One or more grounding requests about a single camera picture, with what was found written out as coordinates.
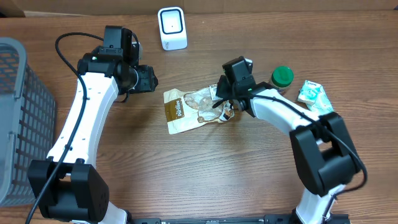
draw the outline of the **round container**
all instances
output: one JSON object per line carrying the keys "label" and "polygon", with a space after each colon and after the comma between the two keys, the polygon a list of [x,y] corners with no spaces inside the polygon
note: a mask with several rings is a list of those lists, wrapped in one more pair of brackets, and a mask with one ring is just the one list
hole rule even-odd
{"label": "round container", "polygon": [[289,89],[294,78],[293,71],[286,66],[277,67],[269,79],[269,84],[274,86],[278,92],[283,95]]}

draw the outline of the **cable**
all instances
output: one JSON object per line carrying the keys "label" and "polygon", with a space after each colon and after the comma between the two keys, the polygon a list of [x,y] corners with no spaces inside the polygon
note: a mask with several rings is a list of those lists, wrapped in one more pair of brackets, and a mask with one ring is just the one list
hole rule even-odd
{"label": "cable", "polygon": [[224,99],[220,100],[219,102],[217,102],[216,104],[214,104],[213,108],[216,108],[217,106],[219,106],[222,102],[224,102],[226,100],[240,100],[242,98],[253,99],[255,97],[256,98],[266,99],[266,100],[272,100],[272,101],[276,101],[278,103],[281,103],[284,106],[286,106],[289,109],[291,109],[293,112],[297,113],[302,118],[304,118],[307,121],[311,122],[312,124],[316,125],[318,128],[321,128],[322,130],[324,130],[324,132],[327,135],[329,135],[330,138],[334,139],[335,141],[338,141],[341,145],[343,145],[348,150],[349,155],[359,164],[360,168],[362,169],[363,181],[359,185],[357,185],[355,187],[352,187],[350,189],[342,190],[342,191],[337,192],[337,193],[335,193],[335,194],[333,194],[331,196],[331,199],[329,200],[328,205],[326,206],[326,210],[323,213],[323,217],[322,217],[322,222],[321,223],[325,223],[326,222],[326,216],[327,216],[331,206],[333,205],[334,200],[337,200],[337,196],[339,196],[341,194],[344,194],[344,193],[348,193],[348,192],[352,192],[352,191],[358,190],[358,189],[362,188],[363,186],[365,186],[366,182],[368,181],[368,171],[366,170],[365,165],[363,164],[362,160],[353,152],[353,150],[349,146],[347,146],[347,144],[345,142],[343,142],[339,137],[337,137],[335,134],[333,134],[331,131],[329,131],[329,129],[327,129],[326,127],[322,126],[319,122],[316,122],[314,119],[308,117],[303,112],[299,111],[294,106],[290,105],[288,102],[286,102],[284,100],[281,100],[281,99],[278,99],[276,97],[253,95],[253,94],[248,94],[248,95],[244,95],[244,96],[234,97],[234,93],[233,93],[232,96],[224,98]]}
{"label": "cable", "polygon": [[81,103],[81,109],[79,112],[79,116],[77,117],[76,120],[76,124],[75,127],[72,130],[72,133],[70,134],[69,140],[67,142],[67,144],[65,145],[65,149],[63,150],[63,153],[61,155],[61,158],[58,161],[58,164],[55,166],[54,170],[52,171],[50,177],[47,179],[45,185],[43,186],[42,190],[39,193],[39,196],[37,196],[35,203],[33,204],[27,218],[26,218],[26,222],[25,224],[29,224],[33,214],[35,213],[35,210],[37,208],[37,206],[39,206],[39,203],[41,201],[41,199],[43,198],[43,195],[45,194],[45,192],[47,191],[47,189],[50,187],[50,185],[52,184],[52,182],[55,179],[55,176],[57,174],[57,171],[59,170],[63,160],[65,159],[65,157],[67,156],[68,151],[71,149],[71,145],[72,145],[72,141],[73,138],[76,135],[77,129],[79,128],[79,124],[81,121],[81,118],[83,117],[83,113],[85,111],[85,107],[86,107],[86,101],[87,101],[87,89],[86,89],[86,85],[84,80],[82,79],[81,75],[77,72],[77,70],[75,68],[73,68],[73,66],[71,65],[71,63],[62,55],[60,49],[59,49],[59,42],[62,38],[64,37],[68,37],[71,35],[84,35],[87,37],[92,37],[92,38],[96,38],[98,40],[102,40],[104,41],[104,39],[102,39],[101,37],[98,37],[96,35],[93,34],[86,34],[86,33],[82,33],[82,32],[71,32],[71,33],[67,33],[67,34],[62,34],[60,37],[57,38],[57,40],[55,41],[55,50],[57,51],[58,55],[60,56],[60,58],[63,60],[63,62],[65,62],[66,65],[68,65],[68,67],[74,72],[74,74],[77,76],[77,78],[80,81],[81,87],[83,89],[83,102]]}

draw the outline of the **table surface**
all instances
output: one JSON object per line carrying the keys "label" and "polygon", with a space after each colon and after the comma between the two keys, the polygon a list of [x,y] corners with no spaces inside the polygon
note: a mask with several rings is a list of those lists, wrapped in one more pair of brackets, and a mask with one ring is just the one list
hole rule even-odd
{"label": "table surface", "polygon": [[[98,146],[97,169],[111,201],[134,217],[249,217],[290,213],[300,201],[290,141],[268,123],[237,114],[169,135],[163,92],[197,90],[216,83],[221,65],[244,55],[256,80],[268,81],[279,65],[295,80],[294,101],[305,80],[321,83],[344,117],[369,172],[364,189],[333,207],[353,223],[394,223],[398,218],[398,13],[284,12],[185,15],[188,48],[166,52],[157,16],[0,19],[1,36],[20,40],[29,65],[58,103],[57,136],[76,90],[76,78],[59,59],[55,39],[67,32],[103,36],[105,25],[133,30],[144,47],[141,64],[159,79],[154,93],[115,103]],[[73,65],[99,45],[68,37],[60,48]],[[352,183],[361,181],[358,174]],[[24,222],[30,207],[1,208],[4,223]],[[44,220],[37,212],[32,223]]]}

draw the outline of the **plastic crate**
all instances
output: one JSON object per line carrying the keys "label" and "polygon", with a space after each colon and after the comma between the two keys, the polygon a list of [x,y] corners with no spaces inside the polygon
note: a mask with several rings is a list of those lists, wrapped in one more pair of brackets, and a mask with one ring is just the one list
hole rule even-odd
{"label": "plastic crate", "polygon": [[29,68],[25,48],[0,37],[0,207],[35,200],[27,170],[52,147],[55,113],[54,97]]}

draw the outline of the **green cap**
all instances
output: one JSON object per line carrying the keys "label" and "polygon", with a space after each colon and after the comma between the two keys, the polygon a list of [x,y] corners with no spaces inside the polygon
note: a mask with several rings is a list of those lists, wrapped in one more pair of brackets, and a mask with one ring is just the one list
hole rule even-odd
{"label": "green cap", "polygon": [[272,73],[272,82],[277,87],[287,87],[293,82],[293,71],[286,66],[277,67]]}

